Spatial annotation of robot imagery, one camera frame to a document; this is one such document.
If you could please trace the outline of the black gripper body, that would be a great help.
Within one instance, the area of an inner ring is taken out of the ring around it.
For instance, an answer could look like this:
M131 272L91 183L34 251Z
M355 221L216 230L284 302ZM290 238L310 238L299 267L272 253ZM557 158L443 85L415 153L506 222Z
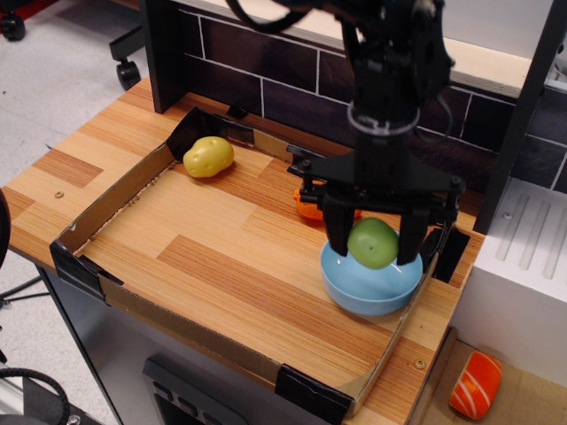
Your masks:
M295 160L303 178L301 198L323 209L334 204L361 210L429 215L430 225L449 227L459 212L464 180L428 166L409 148L420 112L400 120L381 120L354 104L348 123L356 133L353 152ZM314 180L325 181L315 185Z

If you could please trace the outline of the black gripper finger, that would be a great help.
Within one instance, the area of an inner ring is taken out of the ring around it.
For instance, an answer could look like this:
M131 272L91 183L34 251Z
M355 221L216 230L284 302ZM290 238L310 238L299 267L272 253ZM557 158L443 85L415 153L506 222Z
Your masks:
M400 219L399 252L397 264L400 266L416 259L419 249L430 226L429 215L404 214Z
M341 205L326 205L323 208L323 221L331 249L345 257L348 253L348 237L353 227L354 209Z

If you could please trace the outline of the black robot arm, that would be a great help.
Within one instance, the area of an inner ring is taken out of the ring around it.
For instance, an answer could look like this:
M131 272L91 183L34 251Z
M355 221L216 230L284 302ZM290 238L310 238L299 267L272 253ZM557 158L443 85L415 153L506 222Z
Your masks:
M464 181L421 162L409 147L422 107L440 101L453 60L443 40L440 1L288 1L281 19L259 22L237 1L229 8L248 27L276 34L313 10L341 24L353 72L353 101L346 117L353 150L341 156L304 158L300 198L322 212L332 250L346 255L358 210L400 217L399 264L412 262L427 229L452 225Z

